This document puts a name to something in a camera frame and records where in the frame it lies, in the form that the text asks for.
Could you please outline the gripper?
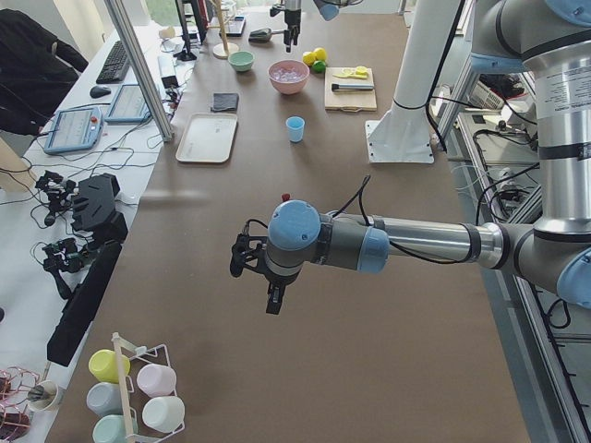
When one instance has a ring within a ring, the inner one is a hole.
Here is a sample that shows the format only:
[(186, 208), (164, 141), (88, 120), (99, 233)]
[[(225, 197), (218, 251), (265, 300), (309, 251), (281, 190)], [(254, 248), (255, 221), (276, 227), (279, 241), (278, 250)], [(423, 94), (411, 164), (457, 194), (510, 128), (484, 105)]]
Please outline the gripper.
[(285, 51), (291, 52), (292, 45), (297, 46), (299, 38), (299, 28), (301, 24), (301, 9), (288, 9), (284, 11), (284, 23), (287, 27), (283, 31), (283, 43), (285, 45)]
[(266, 313), (278, 315), (283, 304), (283, 290), (296, 280), (300, 266), (286, 268), (273, 263), (264, 263), (264, 265), (266, 268), (264, 276), (269, 282)]

